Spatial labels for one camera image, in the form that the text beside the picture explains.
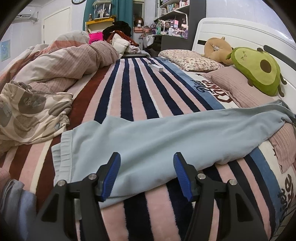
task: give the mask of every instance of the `navy stripe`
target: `navy stripe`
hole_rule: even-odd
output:
[[[123,201],[129,241],[153,241],[145,193]]]
[[[142,98],[142,102],[143,102],[143,106],[146,112],[146,116],[147,119],[153,119],[153,118],[159,118],[159,115],[157,113],[157,110],[154,106],[154,103],[151,99],[151,96],[147,90],[144,78],[142,76],[140,67],[137,63],[137,61],[135,60],[135,58],[132,58],[133,64],[134,64],[134,68],[135,68],[135,73],[136,73],[136,79],[137,79],[137,84],[138,84],[138,88],[140,91],[140,95]]]
[[[243,170],[241,169],[240,165],[238,164],[237,161],[230,161],[228,163],[228,165],[229,165],[231,171],[233,172],[238,184],[243,189],[244,193],[246,194],[246,196],[250,200],[251,204],[255,208],[255,211],[259,215],[259,218],[260,218],[261,222],[263,223],[262,215],[261,215],[261,212],[259,210],[257,201],[256,201],[255,196],[253,194],[253,191],[252,191],[252,189],[250,187],[248,179],[246,178],[246,176],[245,176]]]
[[[275,227],[276,227],[276,222],[275,222],[275,209],[272,204],[272,200],[269,195],[268,188],[265,184],[265,181],[261,175],[260,170],[258,169],[257,165],[253,161],[252,157],[250,155],[246,155],[244,157],[246,163],[248,164],[249,168],[251,169],[255,180],[259,186],[259,189],[263,195],[263,198],[266,202],[267,208],[269,210],[269,222],[270,222],[270,227],[271,227],[271,237],[274,235],[275,232]]]
[[[282,218],[283,214],[281,200],[278,197],[278,194],[281,193],[279,182],[276,179],[274,172],[270,169],[268,162],[266,161],[264,155],[258,147],[251,151],[250,156],[253,159],[256,166],[258,167],[268,189],[270,199],[275,209],[275,230],[277,230],[279,227],[280,219]]]
[[[184,93],[184,91],[165,73],[160,72],[160,74],[166,79],[166,81],[174,88],[174,90],[178,93],[178,95],[182,98],[182,100],[187,104],[187,106],[193,112],[199,112],[198,107],[193,103],[193,101]]]
[[[205,99],[203,99],[185,80],[183,80],[178,74],[176,74],[166,63],[156,58],[155,60],[162,64],[178,81],[180,81],[191,92],[191,94],[193,94],[193,96],[203,105],[203,107],[206,110],[213,110],[213,108],[208,104],[208,102]]]
[[[220,177],[220,174],[218,172],[218,169],[215,165],[207,167],[207,168],[203,169],[202,171],[207,177],[209,177],[213,181],[223,182]],[[215,200],[216,200],[218,209],[221,210],[223,201],[220,198],[216,198]]]
[[[120,64],[120,60],[118,60],[115,63],[114,69],[110,75],[110,78],[108,79],[108,82],[103,90],[102,96],[101,96],[101,100],[98,104],[98,108],[96,110],[96,114],[94,117],[94,120],[99,122],[100,124],[103,123],[103,120],[105,119],[106,115],[107,115],[107,110],[108,110],[108,105],[109,105],[109,100],[110,100],[110,95],[111,95],[111,90],[112,90],[112,86],[114,84],[115,81],[115,77],[119,68],[119,64]]]
[[[193,207],[187,198],[184,197],[177,178],[167,182],[166,186],[174,210],[179,235],[181,240],[184,240],[193,214]]]
[[[121,86],[121,118],[128,121],[133,121],[128,59],[124,60],[124,70]]]
[[[158,88],[158,90],[159,90],[160,94],[162,95],[164,101],[166,102],[166,104],[168,105],[170,110],[172,111],[173,115],[183,115],[184,113],[181,111],[181,109],[176,104],[176,102],[172,99],[172,97],[168,93],[167,89],[162,84],[162,82],[157,78],[157,76],[155,75],[153,70],[148,66],[148,63],[145,60],[143,60],[143,58],[140,58],[140,60],[142,61],[142,63],[146,67],[147,72],[151,76],[153,82],[155,83],[156,87]]]
[[[79,229],[80,229],[80,240],[85,241],[84,232],[82,228],[82,220],[79,220]]]

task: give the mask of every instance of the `tan plush dog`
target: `tan plush dog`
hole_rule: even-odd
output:
[[[226,56],[232,52],[229,43],[225,41],[225,37],[221,39],[211,38],[205,44],[204,56],[211,60],[222,62],[226,65],[232,65],[231,59],[226,59]]]

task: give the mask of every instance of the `avocado plush toy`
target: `avocado plush toy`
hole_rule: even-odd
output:
[[[226,58],[231,58],[235,67],[248,78],[248,84],[255,86],[261,92],[269,96],[275,96],[277,91],[281,97],[284,93],[280,87],[280,81],[284,85],[287,82],[281,75],[281,70],[276,60],[262,48],[257,50],[238,47]]]

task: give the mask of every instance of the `dark red stripe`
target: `dark red stripe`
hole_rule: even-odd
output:
[[[99,69],[73,101],[69,114],[70,126],[67,130],[72,130],[82,123],[87,107],[109,68],[110,66]]]
[[[104,67],[96,72],[96,74],[91,78],[91,80],[86,84],[82,91],[78,94],[72,104],[72,110],[69,114],[70,126],[67,130],[72,130],[73,128],[79,126],[82,123],[85,112],[88,105],[99,87],[101,81],[105,77],[110,66]],[[55,137],[50,147],[47,151],[45,161],[40,173],[40,177],[37,184],[36,196],[37,196],[37,211],[43,205],[45,199],[48,197],[49,193],[53,189],[54,183],[54,166],[52,162],[52,150],[51,147],[55,144],[60,143],[61,135]]]
[[[38,179],[36,188],[37,211],[42,207],[45,199],[53,189],[54,184],[54,165],[52,162],[52,146],[61,142],[61,135],[55,137],[47,151],[44,164]]]
[[[24,167],[31,146],[32,145],[20,145],[17,148],[15,157],[13,158],[9,168],[11,179],[18,180],[20,178],[20,173],[22,172],[22,168]]]
[[[5,152],[2,157],[0,157],[0,168],[3,167],[7,152]]]

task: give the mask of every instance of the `plastic container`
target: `plastic container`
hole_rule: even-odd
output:
[[[89,34],[89,44],[103,40],[103,32]]]
[[[169,28],[169,29],[168,29],[168,34],[169,34],[170,36],[173,35],[173,30],[174,30],[173,28]]]

